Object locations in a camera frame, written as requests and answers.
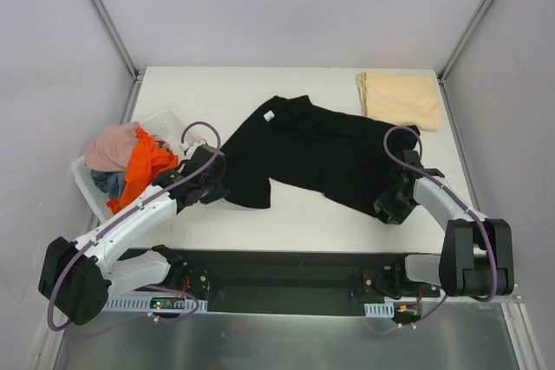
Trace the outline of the black t shirt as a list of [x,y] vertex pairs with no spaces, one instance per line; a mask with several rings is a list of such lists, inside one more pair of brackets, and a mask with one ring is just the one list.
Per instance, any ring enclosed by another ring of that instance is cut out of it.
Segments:
[[392,183],[389,157],[415,148],[420,131],[314,105],[308,96],[275,96],[225,142],[226,200],[252,209],[271,206],[271,181],[316,191],[376,215],[374,203]]

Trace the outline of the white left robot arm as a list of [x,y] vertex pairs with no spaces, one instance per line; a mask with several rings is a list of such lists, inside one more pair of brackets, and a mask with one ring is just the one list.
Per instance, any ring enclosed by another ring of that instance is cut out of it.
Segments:
[[47,323],[53,331],[59,310],[69,323],[94,319],[113,298],[150,285],[181,290],[186,263],[163,244],[139,256],[122,255],[159,224],[197,203],[210,204],[227,194],[222,151],[197,141],[186,161],[158,174],[144,192],[107,222],[69,241],[58,237],[46,250],[39,292],[48,299]]

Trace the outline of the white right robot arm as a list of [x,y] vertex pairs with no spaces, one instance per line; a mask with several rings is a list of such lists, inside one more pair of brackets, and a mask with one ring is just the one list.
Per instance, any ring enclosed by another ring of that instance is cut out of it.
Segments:
[[402,224],[417,207],[443,229],[439,255],[405,256],[390,274],[398,295],[411,295],[421,283],[440,287],[451,296],[483,302],[514,290],[513,241],[509,223],[473,209],[451,190],[442,172],[426,169],[416,151],[405,151],[392,170],[393,183],[374,202],[377,218]]

